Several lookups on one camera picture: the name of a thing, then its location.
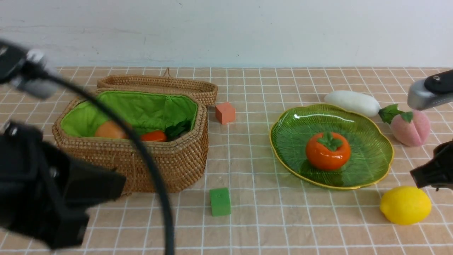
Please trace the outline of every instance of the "lemon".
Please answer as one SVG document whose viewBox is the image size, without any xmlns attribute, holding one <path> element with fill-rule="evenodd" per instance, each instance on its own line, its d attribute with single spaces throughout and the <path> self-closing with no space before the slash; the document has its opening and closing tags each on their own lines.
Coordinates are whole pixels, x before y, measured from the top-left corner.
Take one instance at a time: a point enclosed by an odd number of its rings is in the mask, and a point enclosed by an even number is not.
<svg viewBox="0 0 453 255">
<path fill-rule="evenodd" d="M 390 222 L 411 225 L 428 217 L 431 212 L 431 200 L 421 189 L 400 186 L 382 196 L 380 208 Z"/>
</svg>

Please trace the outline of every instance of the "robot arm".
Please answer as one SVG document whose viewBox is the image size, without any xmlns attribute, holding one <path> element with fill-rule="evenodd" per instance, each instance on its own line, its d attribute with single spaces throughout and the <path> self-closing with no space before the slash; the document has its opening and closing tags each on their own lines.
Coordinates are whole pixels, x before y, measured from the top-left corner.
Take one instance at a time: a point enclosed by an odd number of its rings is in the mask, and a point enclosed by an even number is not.
<svg viewBox="0 0 453 255">
<path fill-rule="evenodd" d="M 39 99 L 61 86 L 85 98 L 127 134 L 142 156 L 159 196 L 165 254 L 174 255 L 171 204 L 159 170 L 138 134 L 102 102 L 53 74 L 43 54 L 0 39 L 0 85 Z M 43 241 L 52 250 L 78 246 L 88 224 L 85 210 L 118 198 L 126 178 L 75 159 L 43 141 L 41 130 L 10 122 L 0 135 L 0 227 Z"/>
<path fill-rule="evenodd" d="M 407 104 L 423 111 L 453 101 L 453 70 L 435 74 L 416 81 L 409 88 Z M 434 149 L 434 156 L 426 164 L 410 171 L 418 188 L 431 186 L 453 190 L 453 141 Z"/>
</svg>

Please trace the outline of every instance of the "white wall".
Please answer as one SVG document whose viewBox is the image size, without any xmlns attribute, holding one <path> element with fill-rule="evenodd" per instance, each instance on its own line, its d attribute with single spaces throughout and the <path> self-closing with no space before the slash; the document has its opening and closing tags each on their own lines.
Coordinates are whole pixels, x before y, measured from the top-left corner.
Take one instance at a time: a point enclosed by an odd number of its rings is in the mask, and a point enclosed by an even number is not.
<svg viewBox="0 0 453 255">
<path fill-rule="evenodd" d="M 57 65 L 453 66 L 453 1 L 0 0 Z"/>
</svg>

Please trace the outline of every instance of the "basket lid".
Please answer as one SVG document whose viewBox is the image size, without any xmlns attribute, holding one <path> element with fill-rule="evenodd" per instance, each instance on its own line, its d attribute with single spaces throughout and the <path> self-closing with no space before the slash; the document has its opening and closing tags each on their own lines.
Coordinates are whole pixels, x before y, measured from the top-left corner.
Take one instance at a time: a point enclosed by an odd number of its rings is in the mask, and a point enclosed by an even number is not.
<svg viewBox="0 0 453 255">
<path fill-rule="evenodd" d="M 109 75 L 97 81 L 97 88 L 134 88 L 148 91 L 152 88 L 160 93 L 184 92 L 198 99 L 203 105 L 214 105 L 217 100 L 217 85 L 191 79 L 174 78 L 167 67 L 162 76 L 153 75 Z"/>
</svg>

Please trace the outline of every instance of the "leaf-shaped plate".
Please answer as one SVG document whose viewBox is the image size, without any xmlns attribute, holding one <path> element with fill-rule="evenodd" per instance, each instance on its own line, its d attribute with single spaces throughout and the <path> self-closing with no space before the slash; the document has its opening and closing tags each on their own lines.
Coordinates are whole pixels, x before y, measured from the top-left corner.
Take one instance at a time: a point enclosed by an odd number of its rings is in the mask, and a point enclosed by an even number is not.
<svg viewBox="0 0 453 255">
<path fill-rule="evenodd" d="M 351 145 L 351 158 L 339 170 L 324 172 L 305 156 L 308 140 L 320 132 L 336 132 Z M 352 190 L 384 179 L 394 150 L 369 118 L 330 104 L 296 107 L 284 112 L 270 130 L 270 143 L 278 160 L 298 178 L 337 190 Z"/>
</svg>

